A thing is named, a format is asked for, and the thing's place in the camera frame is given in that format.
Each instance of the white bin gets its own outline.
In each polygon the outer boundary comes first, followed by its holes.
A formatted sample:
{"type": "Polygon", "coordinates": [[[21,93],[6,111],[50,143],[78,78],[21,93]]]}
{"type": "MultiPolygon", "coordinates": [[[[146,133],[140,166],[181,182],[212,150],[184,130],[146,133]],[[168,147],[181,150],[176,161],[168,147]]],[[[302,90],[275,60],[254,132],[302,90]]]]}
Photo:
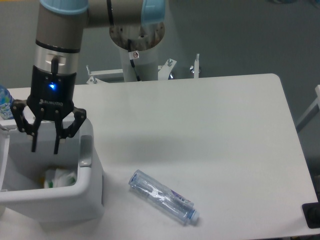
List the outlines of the white bin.
{"type": "MultiPolygon", "coordinates": [[[[64,127],[73,120],[66,117],[64,127]]],[[[57,155],[54,123],[42,122],[36,152],[31,152],[32,141],[27,135],[15,129],[14,120],[0,124],[10,129],[0,130],[0,206],[39,222],[85,220],[104,214],[103,168],[88,119],[73,138],[59,145],[57,155]],[[75,171],[76,183],[44,189],[41,182],[50,167],[75,171]]]]}

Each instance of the bottle on bin edge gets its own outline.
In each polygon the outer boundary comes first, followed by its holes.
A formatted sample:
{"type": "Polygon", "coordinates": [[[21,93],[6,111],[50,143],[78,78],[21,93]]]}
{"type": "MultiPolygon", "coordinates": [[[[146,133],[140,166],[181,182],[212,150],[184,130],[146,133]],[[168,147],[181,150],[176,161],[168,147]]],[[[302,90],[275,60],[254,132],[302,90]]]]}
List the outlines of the bottle on bin edge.
{"type": "Polygon", "coordinates": [[[129,185],[147,200],[151,200],[184,223],[190,222],[193,225],[197,223],[199,212],[194,209],[193,202],[144,172],[137,170],[131,177],[129,185]]]}
{"type": "Polygon", "coordinates": [[[0,85],[0,117],[3,120],[14,119],[10,106],[14,98],[11,96],[8,89],[0,85]]]}

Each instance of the white table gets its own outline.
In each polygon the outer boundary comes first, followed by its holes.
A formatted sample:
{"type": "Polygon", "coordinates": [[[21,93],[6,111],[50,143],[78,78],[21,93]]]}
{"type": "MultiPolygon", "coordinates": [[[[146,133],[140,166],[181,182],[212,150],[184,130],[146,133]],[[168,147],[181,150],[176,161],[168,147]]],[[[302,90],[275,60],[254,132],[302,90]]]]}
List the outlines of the white table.
{"type": "MultiPolygon", "coordinates": [[[[26,99],[29,88],[10,89],[26,99]]],[[[77,85],[104,171],[101,219],[39,224],[9,209],[0,238],[250,240],[319,234],[302,204],[316,202],[276,75],[77,85]],[[129,191],[140,169],[192,200],[182,226],[129,191]]]]}

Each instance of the crumpled plastic bag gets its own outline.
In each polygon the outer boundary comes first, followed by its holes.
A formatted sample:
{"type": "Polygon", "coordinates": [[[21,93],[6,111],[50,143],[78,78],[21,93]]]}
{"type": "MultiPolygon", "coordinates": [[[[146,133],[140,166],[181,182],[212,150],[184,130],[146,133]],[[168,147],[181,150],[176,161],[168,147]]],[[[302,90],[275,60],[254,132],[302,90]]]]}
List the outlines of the crumpled plastic bag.
{"type": "Polygon", "coordinates": [[[77,174],[67,169],[48,169],[45,171],[45,189],[72,186],[77,182],[77,174]]]}

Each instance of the light blue joint cap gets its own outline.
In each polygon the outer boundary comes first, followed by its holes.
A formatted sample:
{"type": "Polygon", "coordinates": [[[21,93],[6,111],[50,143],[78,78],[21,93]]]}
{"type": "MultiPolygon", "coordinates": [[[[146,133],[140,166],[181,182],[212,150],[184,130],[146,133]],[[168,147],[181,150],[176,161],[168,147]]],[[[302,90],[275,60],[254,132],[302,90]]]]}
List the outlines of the light blue joint cap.
{"type": "Polygon", "coordinates": [[[161,23],[165,19],[166,0],[144,0],[141,13],[141,24],[161,23]]]}
{"type": "Polygon", "coordinates": [[[40,0],[48,10],[63,15],[82,14],[88,9],[88,0],[40,0]]]}

